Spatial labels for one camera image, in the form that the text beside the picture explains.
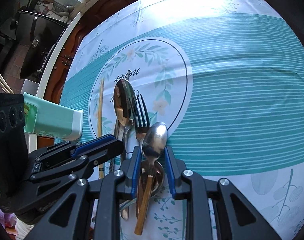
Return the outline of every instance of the metal bolt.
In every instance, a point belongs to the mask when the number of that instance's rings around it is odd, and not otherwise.
[[[223,185],[223,186],[227,186],[230,184],[230,181],[228,179],[220,179],[220,184]]]
[[[75,179],[75,177],[76,177],[76,175],[73,173],[69,174],[69,176],[68,176],[69,179]]]
[[[124,172],[122,170],[116,170],[116,171],[113,172],[113,174],[117,177],[120,177],[124,174]]]
[[[79,179],[79,180],[77,181],[77,184],[78,184],[79,186],[84,186],[87,182],[88,182],[88,181],[87,181],[86,179]]]
[[[190,177],[190,176],[193,175],[193,171],[191,171],[191,170],[185,170],[185,171],[183,171],[183,174],[184,174],[185,176],[187,176],[187,177]]]

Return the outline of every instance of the fork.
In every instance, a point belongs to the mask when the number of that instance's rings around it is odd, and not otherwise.
[[[138,102],[140,112],[138,110],[136,103],[134,106],[132,104],[130,104],[130,105],[131,105],[132,112],[136,113],[136,116],[133,118],[134,124],[135,124],[135,136],[136,136],[136,139],[138,140],[138,142],[140,144],[140,148],[142,150],[143,139],[144,139],[145,135],[147,134],[148,130],[150,129],[150,119],[149,119],[147,108],[144,103],[143,96],[142,95],[140,95],[140,96],[141,96],[144,113],[143,113],[142,106],[141,106],[141,103],[139,100],[139,96],[137,96],[136,99],[133,98],[133,102]],[[140,210],[140,205],[142,203],[143,192],[144,192],[144,188],[143,188],[143,182],[142,182],[142,172],[140,170],[140,177],[139,177],[138,190],[137,190],[137,201],[136,201],[136,217],[137,218],[139,216],[139,210]]]

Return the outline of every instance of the green utensil holder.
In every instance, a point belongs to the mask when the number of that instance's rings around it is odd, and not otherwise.
[[[81,136],[83,110],[73,110],[28,93],[24,93],[23,96],[25,132],[71,141]]]

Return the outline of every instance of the teal stripe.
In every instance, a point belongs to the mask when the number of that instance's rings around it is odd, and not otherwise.
[[[204,176],[237,175],[304,162],[304,48],[283,19],[250,14],[193,18],[135,39],[144,37],[174,41],[191,62],[191,100],[168,140],[189,169]],[[85,113],[78,141],[92,139],[88,99],[100,69],[135,39],[65,83],[60,104]]]

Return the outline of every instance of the tablecloth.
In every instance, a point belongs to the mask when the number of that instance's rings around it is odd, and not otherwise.
[[[151,122],[167,124],[176,157],[207,179],[231,180],[292,239],[304,223],[304,48],[280,15],[264,0],[139,0],[122,9],[83,39],[70,67],[60,104],[84,110],[78,141],[96,138],[102,78],[103,134],[113,132],[113,88],[128,69]],[[132,130],[128,157],[134,145]],[[133,234],[131,206],[121,239],[183,240],[185,218],[165,180],[143,236]],[[213,217],[212,228],[216,236]]]

